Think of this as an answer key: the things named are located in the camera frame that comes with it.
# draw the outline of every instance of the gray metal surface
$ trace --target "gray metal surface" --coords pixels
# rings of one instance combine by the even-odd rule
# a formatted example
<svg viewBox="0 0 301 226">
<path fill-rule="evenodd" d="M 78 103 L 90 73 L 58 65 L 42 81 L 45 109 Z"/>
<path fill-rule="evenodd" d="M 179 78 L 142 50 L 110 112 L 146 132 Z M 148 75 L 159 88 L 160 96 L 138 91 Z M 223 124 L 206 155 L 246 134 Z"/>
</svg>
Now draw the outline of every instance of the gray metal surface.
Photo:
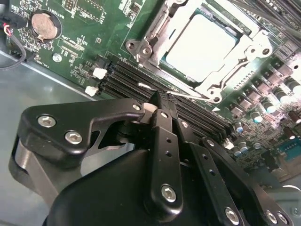
<svg viewBox="0 0 301 226">
<path fill-rule="evenodd" d="M 0 52 L 0 65 L 11 58 Z M 0 225 L 41 226 L 48 213 L 43 199 L 16 182 L 8 171 L 20 115 L 27 107 L 91 100 L 74 85 L 36 64 L 21 65 L 10 71 L 0 71 Z M 84 160 L 85 175 L 112 159 L 123 150 L 105 151 Z"/>
</svg>

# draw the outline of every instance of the black bracket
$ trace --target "black bracket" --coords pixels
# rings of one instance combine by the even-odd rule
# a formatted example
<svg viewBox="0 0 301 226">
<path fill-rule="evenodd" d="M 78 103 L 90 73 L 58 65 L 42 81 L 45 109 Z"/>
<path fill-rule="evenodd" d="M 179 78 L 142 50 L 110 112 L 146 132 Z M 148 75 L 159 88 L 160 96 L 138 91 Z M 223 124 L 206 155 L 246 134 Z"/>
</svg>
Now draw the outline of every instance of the black bracket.
<svg viewBox="0 0 301 226">
<path fill-rule="evenodd" d="M 195 223 L 199 222 L 201 212 L 206 213 L 210 225 L 216 226 L 244 226 L 247 223 L 252 226 L 293 225 L 288 215 L 243 172 L 218 143 L 204 137 L 198 144 L 191 126 L 178 118 L 172 96 L 156 92 L 148 105 L 152 110 L 146 110 L 144 105 L 132 99 L 115 99 L 28 108 L 21 116 L 10 171 L 16 180 L 40 194 L 50 206 L 54 199 L 67 198 L 67 203 L 59 204 L 57 201 L 54 208 L 62 208 L 68 213 L 74 206 L 71 204 L 74 198 L 70 198 L 73 195 L 69 196 L 69 190 L 72 190 L 72 194 L 78 194 L 86 190 L 85 184 L 93 186 L 98 173 L 101 178 L 106 178 L 110 177 L 109 172 L 114 172 L 117 178 L 117 175 L 122 175 L 123 169 L 116 168 L 116 164 L 131 167 L 127 161 L 128 156 L 133 159 L 133 164 L 137 164 L 135 170 L 124 170 L 134 185 L 124 184 L 122 186 L 125 189 L 120 186 L 116 188 L 113 181 L 104 191 L 102 188 L 91 191 L 100 197 L 103 192 L 111 195 L 120 191 L 123 193 L 119 196 L 121 200 L 128 199 L 125 196 L 130 192 L 133 203 L 127 201 L 127 204 L 136 210 L 134 196 L 139 196 L 140 192 L 133 193 L 132 188 L 139 190 L 137 186 L 143 176 L 146 185 L 140 185 L 144 187 L 142 203 L 148 215 L 139 217 L 140 225 L 154 220 L 156 223 L 151 225 L 158 225 L 158 222 L 183 225 L 183 216 Z M 118 144 L 122 145 L 126 141 L 137 144 L 137 150 L 112 162 L 104 170 L 100 168 L 91 176 L 81 178 L 81 161 L 92 148 L 118 147 Z M 146 156 L 148 170 L 145 174 L 137 172 L 143 171 Z M 183 166 L 188 166 L 193 176 L 187 176 Z M 187 198 L 190 196 L 187 191 L 193 190 L 187 189 L 184 184 L 194 177 L 195 197 L 196 200 L 201 198 L 202 202 L 200 209 L 191 210 L 189 206 L 198 204 Z M 92 196 L 87 194 L 87 200 L 81 197 L 79 202 L 92 202 L 93 206 L 98 203 L 102 207 L 106 205 L 101 200 L 91 200 Z M 110 199 L 110 202 L 120 206 L 119 199 Z M 51 210 L 47 220 L 50 226 L 57 225 L 55 219 L 60 212 Z M 93 215 L 92 218 L 91 222 L 99 220 L 98 216 Z"/>
</svg>

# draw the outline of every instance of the black capacitor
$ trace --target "black capacitor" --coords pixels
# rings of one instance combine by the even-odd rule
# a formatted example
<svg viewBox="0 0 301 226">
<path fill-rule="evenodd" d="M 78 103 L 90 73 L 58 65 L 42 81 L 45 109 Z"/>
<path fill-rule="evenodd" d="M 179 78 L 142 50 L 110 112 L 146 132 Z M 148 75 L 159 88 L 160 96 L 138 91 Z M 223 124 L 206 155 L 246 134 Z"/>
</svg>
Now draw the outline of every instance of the black capacitor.
<svg viewBox="0 0 301 226">
<path fill-rule="evenodd" d="M 275 96 L 281 103 L 286 103 L 290 100 L 290 97 L 283 90 L 278 90 Z"/>
<path fill-rule="evenodd" d="M 289 127 L 284 127 L 283 132 L 290 140 L 294 140 L 296 138 L 296 135 Z"/>
<path fill-rule="evenodd" d="M 291 120 L 293 120 L 293 122 L 296 124 L 299 124 L 301 122 L 301 117 L 297 114 L 296 111 L 290 111 L 288 113 L 288 116 L 290 116 Z"/>
</svg>

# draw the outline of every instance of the white label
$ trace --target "white label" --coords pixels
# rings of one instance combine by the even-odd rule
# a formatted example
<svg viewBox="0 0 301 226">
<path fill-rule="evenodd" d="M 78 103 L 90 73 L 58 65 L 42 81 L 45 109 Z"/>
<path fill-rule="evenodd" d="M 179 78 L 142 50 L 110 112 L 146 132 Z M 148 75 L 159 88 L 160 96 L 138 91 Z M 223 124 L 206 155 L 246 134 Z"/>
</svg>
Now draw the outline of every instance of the white label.
<svg viewBox="0 0 301 226">
<path fill-rule="evenodd" d="M 126 3 L 127 3 L 127 0 L 121 0 L 121 3 L 120 3 L 120 5 L 119 5 L 118 8 L 119 8 L 121 11 L 123 11 L 124 7 L 126 6 Z"/>
</svg>

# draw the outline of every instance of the green circuit board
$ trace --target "green circuit board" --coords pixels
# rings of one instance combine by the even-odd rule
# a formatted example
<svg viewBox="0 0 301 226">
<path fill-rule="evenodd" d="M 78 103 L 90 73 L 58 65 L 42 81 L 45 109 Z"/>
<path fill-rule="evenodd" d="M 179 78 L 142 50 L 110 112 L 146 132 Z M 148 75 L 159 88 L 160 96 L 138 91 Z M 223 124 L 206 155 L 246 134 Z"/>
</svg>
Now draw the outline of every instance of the green circuit board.
<svg viewBox="0 0 301 226">
<path fill-rule="evenodd" d="M 157 4 L 152 0 L 135 2 L 141 10 L 130 18 L 127 12 L 131 0 L 14 0 L 11 9 L 18 15 L 29 18 L 32 12 L 47 10 L 59 18 L 63 27 L 59 39 L 45 43 L 34 38 L 28 27 L 14 34 L 28 51 L 37 53 L 38 64 L 82 87 L 93 86 L 96 82 L 81 70 L 82 67 L 91 64 L 96 55 L 113 54 L 129 59 L 124 41 L 143 34 Z M 52 60 L 54 53 L 63 57 L 60 63 Z"/>
<path fill-rule="evenodd" d="M 233 15 L 226 11 L 214 0 L 207 0 L 208 4 L 214 6 L 221 14 L 214 15 L 219 21 L 223 17 L 228 18 L 232 23 L 248 33 L 248 28 Z M 271 1 L 280 8 L 276 1 Z M 30 26 L 20 30 L 14 30 L 14 35 L 18 37 L 25 48 L 36 54 L 34 61 L 43 67 L 71 80 L 83 89 L 87 86 L 97 86 L 98 80 L 88 73 L 88 68 L 93 64 L 96 55 L 103 57 L 118 57 L 131 65 L 138 66 L 133 56 L 127 51 L 125 41 L 128 39 L 141 39 L 149 25 L 151 24 L 156 11 L 163 1 L 160 0 L 11 0 L 11 11 L 23 18 L 31 18 L 33 12 L 46 10 L 54 14 L 62 24 L 62 34 L 58 39 L 49 42 L 40 42 L 33 34 Z M 207 16 L 207 11 L 199 8 L 197 13 Z M 247 67 L 248 73 L 237 74 L 227 84 L 222 91 L 223 101 L 219 104 L 198 101 L 198 103 L 218 115 L 225 121 L 235 123 L 240 121 L 244 124 L 244 132 L 240 136 L 245 139 L 249 152 L 238 159 L 238 163 L 245 169 L 252 169 L 262 159 L 261 154 L 270 150 L 274 156 L 279 154 L 278 147 L 285 143 L 287 139 L 283 136 L 280 121 L 287 118 L 287 112 L 295 110 L 300 113 L 301 102 L 295 98 L 293 93 L 287 90 L 292 101 L 288 104 L 278 104 L 279 114 L 271 115 L 264 111 L 260 104 L 250 107 L 241 116 L 233 114 L 229 110 L 231 103 L 237 100 L 242 94 L 243 88 L 251 84 L 254 78 L 261 78 L 264 70 L 272 70 L 273 62 L 280 60 L 288 65 L 292 72 L 297 72 L 296 64 L 300 56 L 298 47 L 291 42 L 279 29 L 261 17 L 244 11 L 253 21 L 269 31 L 269 40 L 273 47 L 273 54 L 265 59 L 255 59 Z M 293 17 L 287 17 L 292 23 L 298 26 L 298 21 Z M 62 61 L 53 61 L 53 54 L 62 56 Z M 145 73 L 168 85 L 173 90 L 179 90 L 170 82 L 162 80 L 156 74 L 141 69 Z M 170 73 L 177 79 L 187 83 L 189 79 L 179 71 L 169 68 Z M 263 123 L 254 123 L 250 113 L 259 111 L 262 113 Z M 287 120 L 281 125 L 291 128 L 294 124 Z M 261 148 L 255 149 L 253 145 L 260 143 Z"/>
</svg>

